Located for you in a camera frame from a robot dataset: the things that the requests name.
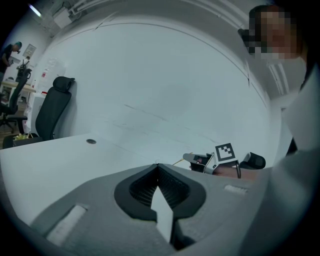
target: black oval recess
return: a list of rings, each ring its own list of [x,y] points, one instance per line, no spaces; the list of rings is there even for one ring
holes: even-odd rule
[[[195,215],[206,201],[205,188],[161,163],[158,169],[158,186],[173,211],[173,221]]]
[[[156,222],[151,203],[157,186],[173,211],[173,221],[192,217],[206,200],[201,184],[163,164],[153,164],[121,181],[115,187],[114,199],[130,217]]]
[[[157,213],[150,207],[157,179],[157,164],[124,179],[115,187],[116,203],[131,218],[156,222]]]

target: white sleeve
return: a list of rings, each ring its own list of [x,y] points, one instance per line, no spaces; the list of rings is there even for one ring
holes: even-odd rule
[[[18,67],[20,67],[20,66],[22,65],[22,63],[23,63],[23,60],[21,60],[21,61],[19,62]]]

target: chair headrest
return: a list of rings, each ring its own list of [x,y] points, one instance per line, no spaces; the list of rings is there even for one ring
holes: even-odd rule
[[[60,92],[67,92],[72,85],[74,78],[68,78],[65,76],[59,76],[53,81],[53,87]]]

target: white cabinet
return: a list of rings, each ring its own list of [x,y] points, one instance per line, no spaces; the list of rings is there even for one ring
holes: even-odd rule
[[[28,117],[26,121],[23,121],[23,130],[25,133],[37,133],[36,130],[36,119],[39,111],[46,98],[45,94],[32,93],[30,96],[29,104],[24,112],[25,116]]]

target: white table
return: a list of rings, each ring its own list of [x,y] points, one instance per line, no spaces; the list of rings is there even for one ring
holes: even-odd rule
[[[86,181],[153,163],[92,133],[0,150],[5,189],[27,225]]]
[[[15,89],[17,88],[17,86],[18,86],[18,82],[16,82],[16,81],[2,81],[1,82],[0,92],[3,91],[3,87],[11,88],[11,92],[10,92],[10,96],[8,98],[8,102],[9,102],[12,94],[14,93]],[[26,99],[26,102],[29,101],[30,93],[35,93],[36,92],[36,90],[34,88],[32,88],[30,84],[25,84],[24,87],[22,88],[22,91],[28,92],[28,97]]]

